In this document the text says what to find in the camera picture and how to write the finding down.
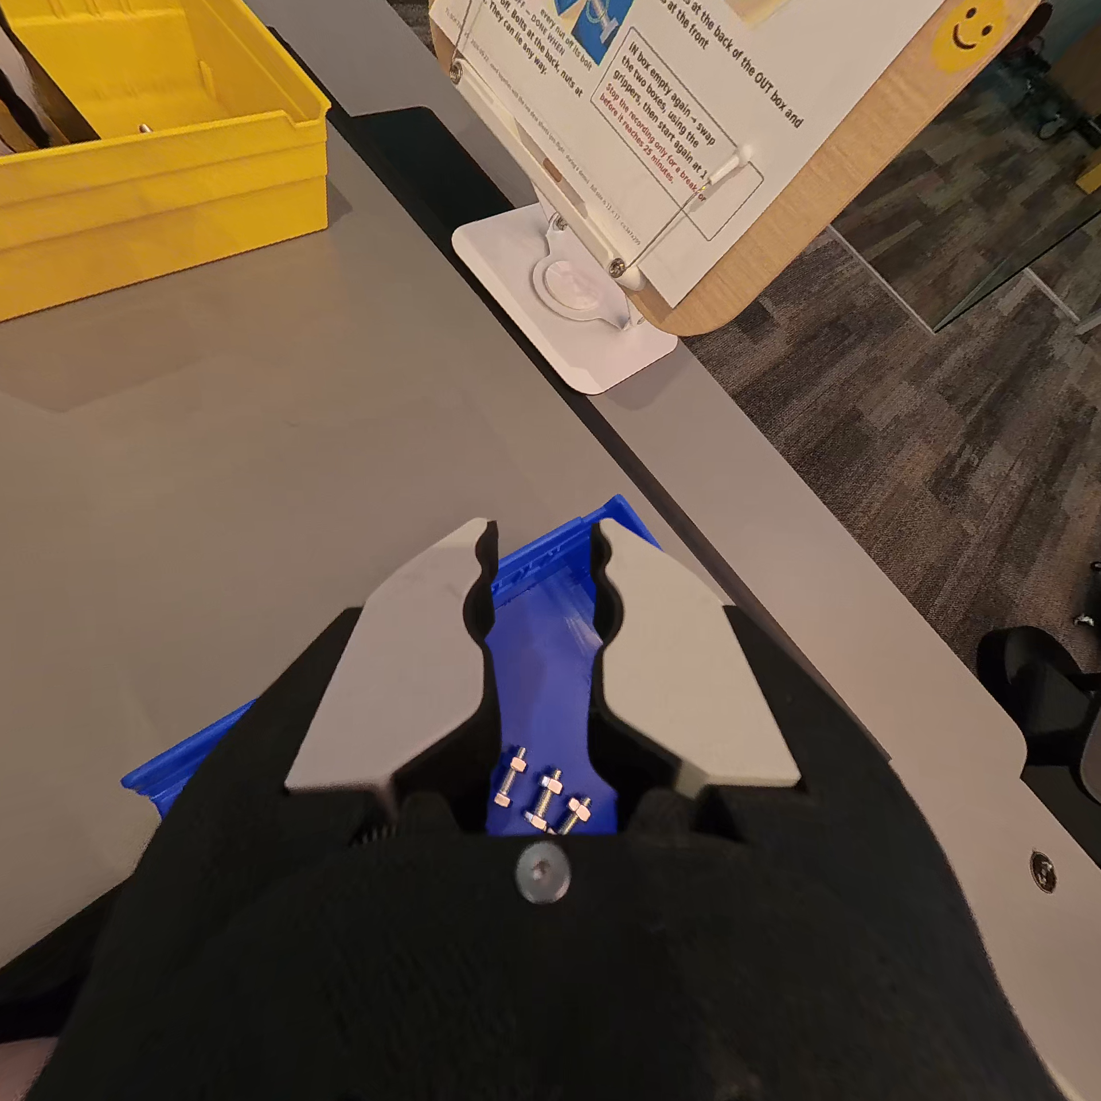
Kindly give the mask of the white stand base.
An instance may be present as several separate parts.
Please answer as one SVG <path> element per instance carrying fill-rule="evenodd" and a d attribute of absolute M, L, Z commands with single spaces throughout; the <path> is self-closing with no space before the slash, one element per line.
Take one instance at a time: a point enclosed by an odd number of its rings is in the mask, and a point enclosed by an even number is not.
<path fill-rule="evenodd" d="M 458 257 L 573 391 L 602 395 L 672 354 L 560 214 L 543 202 L 457 228 Z"/>

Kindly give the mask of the printed instruction sheet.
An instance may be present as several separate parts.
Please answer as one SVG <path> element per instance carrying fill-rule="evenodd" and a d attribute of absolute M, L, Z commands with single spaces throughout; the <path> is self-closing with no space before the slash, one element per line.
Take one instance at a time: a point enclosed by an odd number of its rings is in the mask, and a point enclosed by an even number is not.
<path fill-rule="evenodd" d="M 736 244 L 939 7 L 487 2 L 472 75 L 609 257 L 645 143 L 750 145 L 766 181 Z"/>

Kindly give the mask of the yellow smiley sticker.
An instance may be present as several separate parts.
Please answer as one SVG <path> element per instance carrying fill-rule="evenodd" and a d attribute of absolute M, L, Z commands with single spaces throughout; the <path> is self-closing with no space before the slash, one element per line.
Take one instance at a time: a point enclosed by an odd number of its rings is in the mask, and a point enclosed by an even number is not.
<path fill-rule="evenodd" d="M 959 74 L 985 61 L 1006 28 L 1006 2 L 957 2 L 931 42 L 931 62 L 943 74 Z"/>

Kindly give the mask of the yellow plastic bin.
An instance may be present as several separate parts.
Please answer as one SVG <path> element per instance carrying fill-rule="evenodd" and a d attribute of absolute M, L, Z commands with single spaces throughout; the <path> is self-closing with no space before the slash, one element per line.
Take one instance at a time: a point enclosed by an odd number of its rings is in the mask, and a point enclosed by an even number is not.
<path fill-rule="evenodd" d="M 3 156 L 3 321 L 327 228 L 329 101 L 247 3 L 3 20 L 97 134 Z"/>

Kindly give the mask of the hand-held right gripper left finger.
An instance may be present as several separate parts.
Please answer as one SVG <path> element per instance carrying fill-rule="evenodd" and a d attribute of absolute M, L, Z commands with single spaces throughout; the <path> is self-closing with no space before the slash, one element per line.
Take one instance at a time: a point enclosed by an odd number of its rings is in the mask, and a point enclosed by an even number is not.
<path fill-rule="evenodd" d="M 398 791 L 487 703 L 499 526 L 474 518 L 366 599 L 285 779 L 289 791 Z"/>

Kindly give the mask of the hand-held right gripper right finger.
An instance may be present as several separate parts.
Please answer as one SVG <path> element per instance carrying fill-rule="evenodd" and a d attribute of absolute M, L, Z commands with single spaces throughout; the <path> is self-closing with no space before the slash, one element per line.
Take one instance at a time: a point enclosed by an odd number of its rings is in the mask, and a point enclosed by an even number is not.
<path fill-rule="evenodd" d="M 795 788 L 800 768 L 737 639 L 734 609 L 618 521 L 592 535 L 598 774 L 618 791 Z"/>

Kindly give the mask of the blue plastic bin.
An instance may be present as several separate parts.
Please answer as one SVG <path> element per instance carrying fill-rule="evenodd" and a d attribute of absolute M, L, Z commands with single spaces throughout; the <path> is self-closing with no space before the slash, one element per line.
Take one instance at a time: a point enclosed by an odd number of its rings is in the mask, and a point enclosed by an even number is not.
<path fill-rule="evenodd" d="M 615 793 L 588 758 L 592 673 L 599 649 L 590 534 L 613 519 L 651 544 L 656 540 L 622 496 L 572 519 L 502 559 L 493 581 L 495 626 L 488 636 L 501 719 L 501 754 L 491 784 L 502 783 L 508 751 L 529 750 L 529 768 L 560 767 L 569 795 L 589 796 L 592 835 L 615 833 Z M 278 766 L 290 766 L 323 691 L 348 648 L 361 609 L 326 627 L 260 698 L 134 770 L 122 785 L 156 805 L 160 829 L 187 850 L 253 843 L 265 830 L 307 834 L 362 810 L 366 842 L 382 831 L 377 803 L 358 793 L 285 792 Z"/>

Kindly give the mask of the black office chair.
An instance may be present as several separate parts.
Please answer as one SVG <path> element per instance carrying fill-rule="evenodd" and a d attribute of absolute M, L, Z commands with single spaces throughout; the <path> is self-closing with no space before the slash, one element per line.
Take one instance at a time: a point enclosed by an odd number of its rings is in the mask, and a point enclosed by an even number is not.
<path fill-rule="evenodd" d="M 1023 733 L 1027 765 L 1080 767 L 1099 719 L 1099 674 L 1082 670 L 1049 632 L 1025 626 L 987 632 L 976 673 Z"/>

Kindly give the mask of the instruction sheet on wooden board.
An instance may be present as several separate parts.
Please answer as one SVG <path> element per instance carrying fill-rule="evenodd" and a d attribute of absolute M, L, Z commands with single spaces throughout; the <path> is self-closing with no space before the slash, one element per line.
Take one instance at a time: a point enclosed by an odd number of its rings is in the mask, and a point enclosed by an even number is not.
<path fill-rule="evenodd" d="M 645 286 L 626 291 L 641 316 L 677 337 L 703 336 L 733 320 L 750 299 L 765 289 L 795 256 L 858 197 L 889 162 L 1010 46 L 1011 38 L 1035 15 L 1041 3 L 1007 3 L 1007 23 L 998 46 L 974 67 L 943 74 L 932 63 L 934 34 L 955 3 L 939 3 L 930 21 L 902 49 L 883 76 L 854 107 L 845 121 L 818 148 L 805 168 L 784 188 L 778 200 L 724 255 L 723 260 L 677 307 L 668 306 Z M 451 42 L 430 17 L 436 57 L 449 76 Z M 610 257 L 603 238 L 581 215 L 581 204 L 564 192 L 561 176 L 548 162 L 537 164 L 529 139 L 520 126 L 505 122 L 504 113 L 489 103 L 487 91 L 472 71 L 454 88 L 489 128 L 510 158 L 535 188 L 538 201 L 556 211 L 573 230 L 602 269 Z"/>

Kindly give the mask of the clear chair mat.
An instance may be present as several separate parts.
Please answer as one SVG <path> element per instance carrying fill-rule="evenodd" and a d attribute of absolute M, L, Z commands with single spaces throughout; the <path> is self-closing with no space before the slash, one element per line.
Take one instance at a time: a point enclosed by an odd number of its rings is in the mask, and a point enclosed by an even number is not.
<path fill-rule="evenodd" d="M 834 230 L 938 332 L 1099 217 L 1099 152 L 1041 74 L 997 62 L 846 206 Z"/>

